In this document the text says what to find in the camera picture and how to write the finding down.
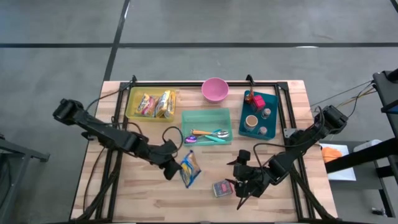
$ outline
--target red box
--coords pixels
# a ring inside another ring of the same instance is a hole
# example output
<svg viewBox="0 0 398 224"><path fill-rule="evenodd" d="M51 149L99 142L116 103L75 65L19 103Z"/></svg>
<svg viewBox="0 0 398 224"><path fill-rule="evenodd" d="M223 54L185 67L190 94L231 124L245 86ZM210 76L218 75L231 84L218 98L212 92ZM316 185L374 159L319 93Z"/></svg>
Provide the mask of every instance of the red box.
<svg viewBox="0 0 398 224"><path fill-rule="evenodd" d="M266 102L264 102L260 95L254 96L251 107L255 113L260 112L265 106Z"/></svg>

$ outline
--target yellow plastic tray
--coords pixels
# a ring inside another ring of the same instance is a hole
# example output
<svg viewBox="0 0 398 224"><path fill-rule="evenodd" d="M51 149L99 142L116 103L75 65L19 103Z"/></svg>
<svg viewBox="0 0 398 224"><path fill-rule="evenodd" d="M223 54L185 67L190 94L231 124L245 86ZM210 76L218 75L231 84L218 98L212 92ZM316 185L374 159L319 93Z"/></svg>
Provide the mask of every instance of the yellow plastic tray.
<svg viewBox="0 0 398 224"><path fill-rule="evenodd" d="M133 87L130 91L129 103L127 104L126 117L129 119L135 119L137 121L154 121L154 122L172 122L174 120L174 115L165 118L148 118L144 116L139 116L134 114L137 109L139 103L141 102L142 96L144 93L147 93L150 96L162 96L164 91L170 90L175 93L175 89L171 88L156 88L156 87Z"/></svg>

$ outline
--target teal tray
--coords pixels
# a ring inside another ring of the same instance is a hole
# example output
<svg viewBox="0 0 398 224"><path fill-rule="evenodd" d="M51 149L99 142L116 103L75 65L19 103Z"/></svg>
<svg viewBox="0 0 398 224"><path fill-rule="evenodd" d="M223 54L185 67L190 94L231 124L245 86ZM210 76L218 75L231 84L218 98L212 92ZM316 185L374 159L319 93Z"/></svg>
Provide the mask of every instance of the teal tray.
<svg viewBox="0 0 398 224"><path fill-rule="evenodd" d="M182 112L182 134L184 139L191 135L191 130L214 131L222 129L229 132L229 137L225 142L215 142L205 137L198 138L195 143L184 143L185 146L213 146L221 144L231 144L232 124L229 117L229 109L222 108L216 110L195 110Z"/></svg>
<svg viewBox="0 0 398 224"><path fill-rule="evenodd" d="M250 93L250 90L246 90L244 92L244 96L246 96L249 93ZM242 115L241 115L241 121L239 124L239 134L243 135L243 136L256 138L256 139L270 140L270 139L273 139L276 135L276 118L278 116L278 97L276 97L274 95L270 95L270 94L254 92L254 96L257 96L257 95L260 95L262 97L262 99L266 102L266 106L264 108L271 109L271 115L267 119L263 119L261 117L261 111L258 113L254 113L251 106L249 104L245 103L243 100ZM246 117L249 115L254 115L259 120L257 126L251 132L247 132L246 128L244 128L244 121L245 121ZM266 135L257 134L259 128L262 126L267 128Z"/></svg>

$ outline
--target wooden table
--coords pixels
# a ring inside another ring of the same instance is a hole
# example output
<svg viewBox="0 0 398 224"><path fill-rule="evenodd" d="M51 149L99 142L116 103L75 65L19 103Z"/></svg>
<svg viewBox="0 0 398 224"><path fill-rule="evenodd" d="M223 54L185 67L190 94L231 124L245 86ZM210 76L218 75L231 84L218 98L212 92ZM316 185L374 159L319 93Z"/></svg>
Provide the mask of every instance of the wooden table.
<svg viewBox="0 0 398 224"><path fill-rule="evenodd" d="M305 129L313 123L310 104L304 82L301 80L287 81L290 97L294 108L294 115L298 128ZM101 96L118 90L119 82L104 82ZM177 87L177 107L173 123L143 123L136 122L144 135L148 136L150 144L162 144L162 133L171 125L181 127L181 113L183 110L203 110L212 108L229 108L233 127L233 142L227 146L198 146L182 147L179 151L177 162L187 154L189 149L195 155L201 174L189 189L186 189L179 173L170 181L165 180L162 170L151 166L142 159L124 155L119 178L118 193L114 209L114 222L288 222L296 221L294 200L290 179L286 178L278 186L270 185L260 198L251 197L238 211L236 206L239 199L235 195L215 198L212 184L224 178L233 179L233 167L226 163L235 160L239 149L252 152L258 139L240 136L238 134L239 119L243 93L247 87L230 87L229 95L219 104L205 101L201 95L200 87ZM271 87L254 87L254 91L275 94ZM102 99L98 103L96 117L104 122L110 122L114 113L117 95ZM126 99L123 99L121 118L124 114ZM285 111L285 120L289 127L290 121ZM133 125L128 130L135 130ZM180 143L177 131L170 131L165 138L172 139L176 145ZM277 136L270 142L283 144L278 117ZM102 147L98 142L90 142L86 152L80 183L76 193L71 218L82 214L83 196L94 161ZM270 156L283 151L284 148L261 146L257 148L261 161L266 161ZM105 152L95 170L93 180L88 191L86 206L97 194L101 178ZM336 208L331 194L331 189L326 175L325 165L319 147L313 146L304 156L308 180L312 192L321 204L333 216L337 216ZM252 153L250 166L258 166ZM305 208L303 193L300 198ZM108 211L108 202L105 201L104 212Z"/></svg>

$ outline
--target concrete floor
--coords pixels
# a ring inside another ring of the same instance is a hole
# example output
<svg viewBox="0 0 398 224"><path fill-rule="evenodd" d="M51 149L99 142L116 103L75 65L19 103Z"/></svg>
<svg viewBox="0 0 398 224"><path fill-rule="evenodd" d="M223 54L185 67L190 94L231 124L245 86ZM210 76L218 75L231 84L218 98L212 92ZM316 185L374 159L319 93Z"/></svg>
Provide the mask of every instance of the concrete floor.
<svg viewBox="0 0 398 224"><path fill-rule="evenodd" d="M0 0L0 43L112 43L123 2ZM398 13L389 0L131 1L121 37L121 42L397 40ZM62 98L87 105L98 97L110 52L0 49L0 132L12 142L51 153L46 164L32 161L14 223L68 219L87 143L80 128L56 122L52 112ZM250 73L258 80L305 80L309 100L315 103L370 80L374 72L397 68L397 57L398 48L387 47L119 49L111 80L128 80L133 74L139 80L242 80ZM321 106L337 104L359 90ZM342 112L349 114L352 106ZM391 138L380 107L377 95L359 100L349 125L333 139ZM389 187L398 192L393 182ZM377 192L334 189L333 195L340 218L396 223L367 211L381 206Z"/></svg>

